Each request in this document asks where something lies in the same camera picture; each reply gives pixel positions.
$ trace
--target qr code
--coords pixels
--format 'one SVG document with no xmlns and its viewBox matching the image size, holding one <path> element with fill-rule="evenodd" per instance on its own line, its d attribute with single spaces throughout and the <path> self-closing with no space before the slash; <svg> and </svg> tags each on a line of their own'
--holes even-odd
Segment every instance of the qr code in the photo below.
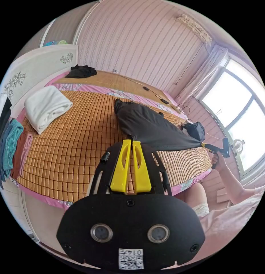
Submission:
<svg viewBox="0 0 265 274">
<path fill-rule="evenodd" d="M 119 248 L 119 269 L 136 270 L 144 269 L 143 249 Z"/>
</svg>

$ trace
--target brown cloth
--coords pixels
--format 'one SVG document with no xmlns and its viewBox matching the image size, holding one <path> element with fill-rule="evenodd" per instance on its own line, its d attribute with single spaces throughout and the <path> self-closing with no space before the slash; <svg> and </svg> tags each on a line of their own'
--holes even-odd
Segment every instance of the brown cloth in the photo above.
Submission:
<svg viewBox="0 0 265 274">
<path fill-rule="evenodd" d="M 24 144 L 27 139 L 28 131 L 23 130 L 22 134 L 20 135 L 17 143 L 17 149 L 15 151 L 15 154 L 13 156 L 13 168 L 11 169 L 11 177 L 16 179 L 19 176 L 19 169 L 21 166 L 21 155 L 23 153 Z"/>
</svg>

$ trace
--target fan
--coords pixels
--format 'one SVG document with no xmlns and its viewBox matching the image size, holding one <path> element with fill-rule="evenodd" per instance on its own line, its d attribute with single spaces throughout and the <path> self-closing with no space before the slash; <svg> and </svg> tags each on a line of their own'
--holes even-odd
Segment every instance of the fan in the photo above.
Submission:
<svg viewBox="0 0 265 274">
<path fill-rule="evenodd" d="M 231 145 L 232 150 L 234 151 L 234 155 L 237 156 L 240 155 L 244 148 L 244 140 L 235 139 L 233 141 L 233 144 Z"/>
</svg>

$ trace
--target teal towel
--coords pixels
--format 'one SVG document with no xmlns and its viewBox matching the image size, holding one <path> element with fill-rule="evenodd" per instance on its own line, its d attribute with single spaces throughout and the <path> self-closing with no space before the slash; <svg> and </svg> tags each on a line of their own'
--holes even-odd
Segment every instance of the teal towel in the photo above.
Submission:
<svg viewBox="0 0 265 274">
<path fill-rule="evenodd" d="M 12 159 L 15 154 L 19 136 L 23 132 L 23 126 L 15 119 L 11 121 L 12 127 L 4 145 L 2 168 L 6 176 L 10 176 L 11 169 L 13 168 Z"/>
</svg>

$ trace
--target bamboo mat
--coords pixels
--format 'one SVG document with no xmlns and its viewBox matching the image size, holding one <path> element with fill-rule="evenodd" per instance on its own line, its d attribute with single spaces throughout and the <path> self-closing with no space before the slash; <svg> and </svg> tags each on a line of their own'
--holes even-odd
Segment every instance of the bamboo mat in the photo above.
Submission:
<svg viewBox="0 0 265 274">
<path fill-rule="evenodd" d="M 23 121 L 23 126 L 33 134 L 33 142 L 18 182 L 50 198 L 75 202 L 86 195 L 89 181 L 105 150 L 126 136 L 118 128 L 114 114 L 117 97 L 93 92 L 62 93 L 74 105 L 41 135 L 35 132 L 27 118 Z M 149 107 L 163 112 L 165 118 L 176 126 L 184 122 L 166 111 Z M 167 169 L 171 186 L 194 178 L 211 167 L 204 148 L 158 154 Z M 133 180 L 131 168 L 129 193 L 133 193 Z"/>
<path fill-rule="evenodd" d="M 160 90 L 143 82 L 128 77 L 123 77 L 119 74 L 97 71 L 97 75 L 88 78 L 60 78 L 55 83 L 59 84 L 88 84 L 103 86 L 105 88 L 112 88 L 117 90 L 122 90 L 124 92 L 129 92 L 135 95 L 143 96 L 145 98 L 154 100 L 158 103 L 164 104 L 154 93 L 159 95 L 161 98 L 169 101 L 166 95 Z M 146 91 L 143 86 L 148 87 L 150 90 Z"/>
</svg>

